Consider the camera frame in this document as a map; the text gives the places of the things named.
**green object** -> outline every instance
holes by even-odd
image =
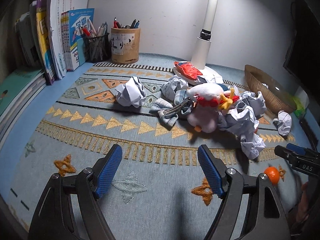
[[[23,88],[38,78],[39,74],[42,74],[41,69],[16,69],[3,81],[0,85],[0,116]]]
[[[294,111],[294,114],[296,115],[297,118],[301,119],[304,117],[304,115],[306,114],[306,110],[303,107],[302,103],[300,102],[298,97],[292,97],[293,101],[296,103],[297,105],[297,110]]]

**wicker basket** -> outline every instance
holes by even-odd
[[[245,65],[244,74],[250,90],[256,94],[261,91],[266,101],[266,107],[273,113],[277,114],[280,110],[283,110],[290,114],[297,109],[292,96],[284,90],[282,85],[262,70]]]

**plaid cloth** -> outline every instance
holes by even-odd
[[[185,100],[187,98],[187,90],[178,90],[176,92],[176,95],[174,97],[174,105],[179,105],[182,103],[183,100]],[[170,127],[173,127],[173,125],[175,124],[175,122],[178,119],[178,111],[172,114],[167,114],[165,115],[163,112],[165,110],[171,109],[173,108],[173,105],[170,104],[168,101],[159,98],[157,99],[153,105],[150,108],[150,113],[155,114],[158,113],[159,117],[160,117],[160,121]],[[181,115],[187,115],[191,113],[191,110],[193,108],[193,103],[190,102],[188,103],[186,106],[184,106],[182,109],[180,109],[179,111],[181,111]]]

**white stuffed toy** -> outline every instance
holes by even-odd
[[[217,128],[218,110],[228,110],[239,99],[234,89],[223,91],[218,84],[205,83],[188,90],[189,98],[196,98],[197,104],[188,115],[188,122],[197,132],[211,133]]]

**orange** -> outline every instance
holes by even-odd
[[[279,171],[276,167],[268,167],[264,171],[265,174],[269,177],[271,180],[272,185],[277,185],[280,179]]]

